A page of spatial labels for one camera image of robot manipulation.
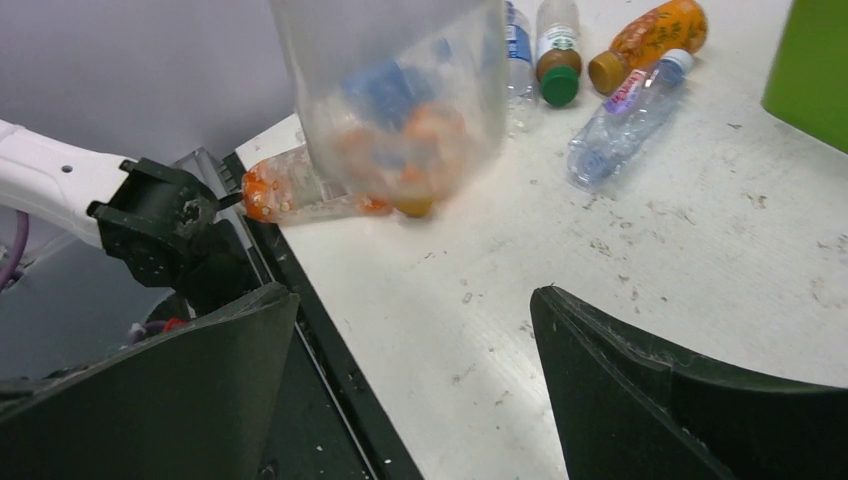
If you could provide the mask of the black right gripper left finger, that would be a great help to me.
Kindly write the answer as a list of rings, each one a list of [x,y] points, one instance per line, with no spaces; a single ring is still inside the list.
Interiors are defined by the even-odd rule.
[[[98,362],[1,384],[5,479],[253,479],[299,305],[264,285]]]

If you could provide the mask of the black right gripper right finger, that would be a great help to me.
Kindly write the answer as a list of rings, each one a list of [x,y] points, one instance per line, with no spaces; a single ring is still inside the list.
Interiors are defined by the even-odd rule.
[[[555,286],[530,299],[572,479],[843,479],[847,392],[718,361]]]

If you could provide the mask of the small orange label bottle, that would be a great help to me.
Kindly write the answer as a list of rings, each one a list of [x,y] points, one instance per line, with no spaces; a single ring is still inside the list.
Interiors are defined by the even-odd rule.
[[[392,200],[394,208],[410,218],[427,217],[434,205],[431,197],[398,197]]]

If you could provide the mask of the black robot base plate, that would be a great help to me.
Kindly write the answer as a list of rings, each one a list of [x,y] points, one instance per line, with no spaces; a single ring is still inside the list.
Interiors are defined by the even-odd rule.
[[[286,241],[246,250],[192,173],[161,172],[172,288],[195,317],[159,337],[159,434],[122,479],[417,479],[421,473]]]

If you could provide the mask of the clear jar silver lid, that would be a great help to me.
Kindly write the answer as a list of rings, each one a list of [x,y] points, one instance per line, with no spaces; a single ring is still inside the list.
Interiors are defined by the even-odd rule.
[[[321,172],[438,201],[493,164],[506,131],[501,1],[274,1],[296,113]]]

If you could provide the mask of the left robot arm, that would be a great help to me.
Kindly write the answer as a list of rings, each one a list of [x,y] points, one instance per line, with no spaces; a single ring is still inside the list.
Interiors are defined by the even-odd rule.
[[[192,173],[1,124],[1,204],[122,260],[146,287],[176,288],[216,250],[217,197]]]

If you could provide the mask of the crushed purple label clear bottle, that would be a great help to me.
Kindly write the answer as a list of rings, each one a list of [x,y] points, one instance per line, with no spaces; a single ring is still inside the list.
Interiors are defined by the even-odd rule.
[[[694,57],[671,49],[659,60],[631,71],[569,142],[568,178],[596,190],[620,172],[667,122],[687,92]]]

